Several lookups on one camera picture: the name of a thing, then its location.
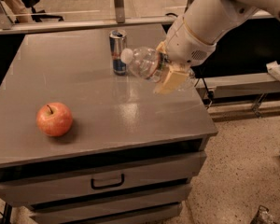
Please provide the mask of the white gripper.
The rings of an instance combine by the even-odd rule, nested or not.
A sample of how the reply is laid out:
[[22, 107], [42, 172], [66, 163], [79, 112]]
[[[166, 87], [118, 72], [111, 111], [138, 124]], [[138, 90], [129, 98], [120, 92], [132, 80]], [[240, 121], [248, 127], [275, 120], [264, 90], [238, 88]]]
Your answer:
[[201, 65], [215, 50], [216, 44], [202, 42], [188, 28], [184, 17], [178, 16], [167, 32], [165, 43], [162, 41], [156, 47], [156, 51], [166, 52], [175, 63], [164, 68], [154, 92], [168, 94], [177, 90], [189, 78], [189, 65]]

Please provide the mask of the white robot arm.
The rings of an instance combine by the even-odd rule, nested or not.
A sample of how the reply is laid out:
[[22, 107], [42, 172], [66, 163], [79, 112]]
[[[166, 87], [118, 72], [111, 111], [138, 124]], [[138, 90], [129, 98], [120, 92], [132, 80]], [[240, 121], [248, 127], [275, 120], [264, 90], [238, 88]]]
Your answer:
[[280, 21], [280, 0], [194, 0], [157, 46], [170, 64], [161, 72], [154, 92], [167, 94], [178, 89], [190, 68], [202, 64], [215, 51], [220, 38], [258, 10]]

